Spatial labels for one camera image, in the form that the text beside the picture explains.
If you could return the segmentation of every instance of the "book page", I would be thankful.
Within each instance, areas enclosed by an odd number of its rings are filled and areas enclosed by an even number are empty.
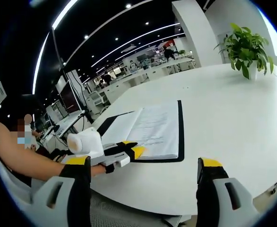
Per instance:
[[[147,148],[141,158],[178,155],[178,118],[177,102],[146,107],[138,116],[127,140]]]
[[[101,137],[101,143],[105,145],[127,140],[127,137],[141,111],[142,109],[118,116]]]

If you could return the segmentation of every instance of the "white table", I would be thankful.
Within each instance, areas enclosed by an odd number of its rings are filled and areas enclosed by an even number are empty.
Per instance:
[[[143,81],[146,80],[146,78],[149,77],[150,80],[156,80],[161,77],[169,75],[169,72],[167,70],[167,67],[173,66],[176,64],[185,63],[188,61],[193,61],[189,58],[179,59],[179,60],[173,60],[169,61],[165,64],[152,67],[146,70],[139,70],[135,73],[130,73],[127,75],[124,75],[121,78],[117,78],[112,81],[112,83],[105,87],[104,89],[100,90],[99,92],[105,92],[108,100],[110,103],[114,103],[126,90],[128,90],[131,87],[140,85]]]
[[[197,214],[197,159],[218,160],[256,197],[277,181],[277,77],[249,81],[229,64],[188,70],[127,90],[94,123],[146,105],[181,100],[185,159],[130,163],[92,179],[124,204],[168,215]]]

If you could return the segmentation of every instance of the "white flower pot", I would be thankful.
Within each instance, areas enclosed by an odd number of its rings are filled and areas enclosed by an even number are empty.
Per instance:
[[[249,80],[257,79],[257,61],[253,61],[253,63],[248,67],[249,71]]]

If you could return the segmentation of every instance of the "ceiling light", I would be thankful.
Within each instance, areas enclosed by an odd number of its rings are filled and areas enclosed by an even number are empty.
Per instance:
[[[88,77],[88,78],[83,82],[83,84],[86,83],[86,82],[88,81],[88,79],[90,79],[90,77]]]
[[[54,21],[52,28],[55,30],[63,17],[67,14],[67,12],[71,9],[71,7],[77,2],[78,0],[71,0],[69,3],[64,7],[64,9],[61,11],[61,13],[58,15],[56,20]]]
[[[47,41],[47,38],[49,36],[49,33],[47,34],[46,38],[45,38],[45,41],[42,45],[42,48],[39,52],[39,56],[37,58],[37,63],[36,63],[36,67],[35,67],[35,72],[34,72],[34,79],[33,79],[33,87],[32,87],[32,94],[34,95],[35,94],[35,87],[36,87],[36,81],[37,81],[37,74],[38,74],[38,70],[39,70],[39,65],[40,65],[40,61],[42,59],[42,55],[43,55],[43,52],[44,52],[44,48],[45,48],[45,43]]]
[[[147,32],[147,33],[145,33],[145,34],[143,34],[143,35],[140,35],[140,36],[138,36],[138,37],[136,37],[136,38],[134,38],[134,39],[132,39],[132,40],[126,42],[125,44],[122,44],[121,46],[117,47],[116,49],[112,50],[110,53],[106,54],[104,57],[102,57],[102,58],[99,59],[97,62],[95,62],[91,67],[94,67],[97,63],[99,63],[101,60],[103,60],[104,58],[106,58],[107,56],[109,56],[111,53],[117,51],[119,48],[122,48],[123,46],[125,46],[125,45],[127,45],[127,44],[133,42],[133,41],[136,40],[136,39],[139,39],[139,38],[141,38],[141,37],[143,37],[143,36],[145,36],[145,35],[148,35],[148,34],[150,34],[150,33],[152,33],[152,32],[156,32],[156,31],[165,29],[165,28],[167,28],[167,27],[171,27],[171,26],[175,26],[175,25],[179,25],[179,24],[180,24],[180,23],[176,23],[176,24],[173,24],[173,25],[164,26],[164,27],[161,27],[161,28],[157,28],[157,29],[155,29],[155,30],[153,30],[153,31]]]
[[[137,51],[138,49],[144,48],[145,46],[148,46],[148,45],[150,46],[151,44],[156,43],[156,42],[158,42],[158,41],[160,41],[160,40],[169,39],[169,38],[174,37],[174,36],[177,36],[177,35],[171,35],[171,36],[168,36],[168,37],[165,37],[165,38],[162,38],[162,39],[153,41],[153,42],[151,42],[151,43],[149,43],[149,44],[146,44],[146,45],[143,45],[143,46],[141,46],[141,47],[138,47],[138,48],[136,48],[135,50],[129,51],[129,52],[127,52],[126,54],[124,54],[123,56],[121,56],[121,57],[119,57],[119,58],[116,58],[115,61],[117,61],[118,59],[121,59],[121,58],[125,58],[126,55],[128,55],[128,54],[130,54],[130,53],[133,53],[134,51]]]
[[[104,69],[105,67],[102,67],[100,70],[98,70],[97,72],[96,72],[96,74],[98,74],[100,71],[102,71],[103,69]]]

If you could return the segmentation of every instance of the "floor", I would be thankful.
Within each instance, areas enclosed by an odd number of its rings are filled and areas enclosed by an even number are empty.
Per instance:
[[[273,190],[274,186],[269,188],[267,191],[259,195],[258,197],[254,198],[253,204],[258,212],[264,213],[273,203],[276,193],[271,195],[271,191]],[[186,221],[181,227],[195,227],[197,222],[197,215],[193,215],[192,219]]]

